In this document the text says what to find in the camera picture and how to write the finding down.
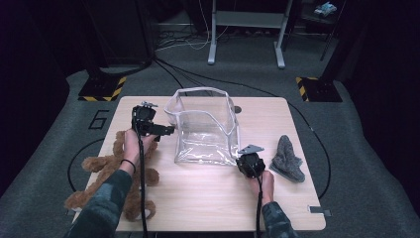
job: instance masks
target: brown teddy bear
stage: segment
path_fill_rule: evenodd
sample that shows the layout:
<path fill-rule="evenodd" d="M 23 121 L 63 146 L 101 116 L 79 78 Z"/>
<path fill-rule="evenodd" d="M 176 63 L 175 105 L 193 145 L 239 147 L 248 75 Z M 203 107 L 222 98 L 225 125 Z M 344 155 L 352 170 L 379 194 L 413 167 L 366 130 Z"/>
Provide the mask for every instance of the brown teddy bear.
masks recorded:
<path fill-rule="evenodd" d="M 95 193 L 99 186 L 116 170 L 119 169 L 121 161 L 124 159 L 124 131 L 117 132 L 116 141 L 114 142 L 114 148 L 112 156 L 105 157 L 89 157 L 86 158 L 82 167 L 88 171 L 97 173 L 99 172 L 96 181 L 90 185 L 84 191 L 74 192 L 64 203 L 64 207 L 67 209 L 73 209 L 80 211 L 83 206 L 87 203 L 90 197 Z M 154 151 L 157 149 L 158 143 L 153 141 L 149 149 L 145 153 L 145 164 L 151 159 Z M 125 217 L 130 221 L 141 219 L 141 194 L 140 194 L 140 172 L 139 167 L 136 168 L 136 172 L 133 174 L 133 184 L 127 194 L 126 201 L 124 203 L 123 212 Z M 145 169 L 145 184 L 156 185 L 158 184 L 158 172 L 154 169 Z M 147 200 L 145 201 L 145 216 L 147 219 L 152 218 L 156 213 L 155 204 Z"/>

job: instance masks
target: transparent plastic container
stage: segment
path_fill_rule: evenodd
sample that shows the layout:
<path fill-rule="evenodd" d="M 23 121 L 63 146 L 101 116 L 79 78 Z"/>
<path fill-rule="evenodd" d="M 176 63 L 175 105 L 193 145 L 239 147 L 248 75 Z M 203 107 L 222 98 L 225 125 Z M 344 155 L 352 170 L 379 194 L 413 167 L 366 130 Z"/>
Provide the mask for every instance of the transparent plastic container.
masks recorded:
<path fill-rule="evenodd" d="M 176 163 L 236 165 L 239 124 L 227 92 L 212 87 L 179 89 L 164 111 L 178 131 Z"/>

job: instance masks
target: plaid sleeve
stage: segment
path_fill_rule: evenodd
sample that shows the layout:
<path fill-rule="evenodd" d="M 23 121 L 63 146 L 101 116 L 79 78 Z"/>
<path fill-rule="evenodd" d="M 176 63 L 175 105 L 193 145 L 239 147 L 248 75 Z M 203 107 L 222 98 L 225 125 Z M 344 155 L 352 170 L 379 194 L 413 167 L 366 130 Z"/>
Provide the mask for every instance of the plaid sleeve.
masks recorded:
<path fill-rule="evenodd" d="M 113 237 L 132 178 L 124 171 L 111 174 L 83 207 L 64 237 Z"/>
<path fill-rule="evenodd" d="M 269 238 L 299 237 L 293 230 L 290 220 L 277 202 L 267 203 L 262 207 L 265 233 Z"/>

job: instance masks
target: yellow and black tape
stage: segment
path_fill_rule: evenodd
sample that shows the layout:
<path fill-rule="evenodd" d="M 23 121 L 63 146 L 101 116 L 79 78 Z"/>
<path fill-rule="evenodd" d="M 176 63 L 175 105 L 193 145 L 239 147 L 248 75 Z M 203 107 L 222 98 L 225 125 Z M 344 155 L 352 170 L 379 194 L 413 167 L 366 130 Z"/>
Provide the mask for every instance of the yellow and black tape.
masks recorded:
<path fill-rule="evenodd" d="M 115 101 L 120 95 L 123 85 L 127 77 L 123 77 L 118 81 L 118 84 L 111 96 L 79 96 L 79 101 Z"/>
<path fill-rule="evenodd" d="M 305 86 L 303 85 L 303 79 L 318 80 L 317 77 L 296 77 L 297 86 L 299 87 L 300 96 L 304 101 L 309 101 L 308 94 L 306 92 Z"/>

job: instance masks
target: wooden table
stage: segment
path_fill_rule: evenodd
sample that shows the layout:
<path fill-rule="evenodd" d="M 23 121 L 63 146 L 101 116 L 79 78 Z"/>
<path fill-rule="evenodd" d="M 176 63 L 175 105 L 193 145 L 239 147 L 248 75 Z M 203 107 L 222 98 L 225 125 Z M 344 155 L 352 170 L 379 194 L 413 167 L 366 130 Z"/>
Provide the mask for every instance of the wooden table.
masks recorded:
<path fill-rule="evenodd" d="M 156 124 L 169 125 L 163 108 L 167 96 L 126 96 L 111 122 L 99 156 L 112 155 L 117 131 L 131 127 L 131 112 L 142 101 L 157 104 Z M 199 103 L 209 97 L 188 97 Z M 294 183 L 273 173 L 274 199 L 291 220 L 295 230 L 322 230 L 326 226 L 322 214 L 308 211 L 308 205 L 319 206 L 312 177 L 287 105 L 283 98 L 233 97 L 242 108 L 237 114 L 240 124 L 241 147 L 249 144 L 264 148 L 259 156 L 268 168 L 278 140 L 287 135 L 295 155 L 303 160 L 300 169 L 306 180 Z M 243 174 L 237 167 L 174 162 L 177 132 L 162 136 L 155 158 L 147 166 L 159 172 L 157 186 L 147 187 L 147 199 L 157 206 L 157 214 L 148 220 L 150 231 L 255 231 L 257 198 L 253 196 Z M 92 174 L 88 185 L 96 180 Z M 129 222 L 121 217 L 117 231 L 142 231 L 142 221 Z"/>

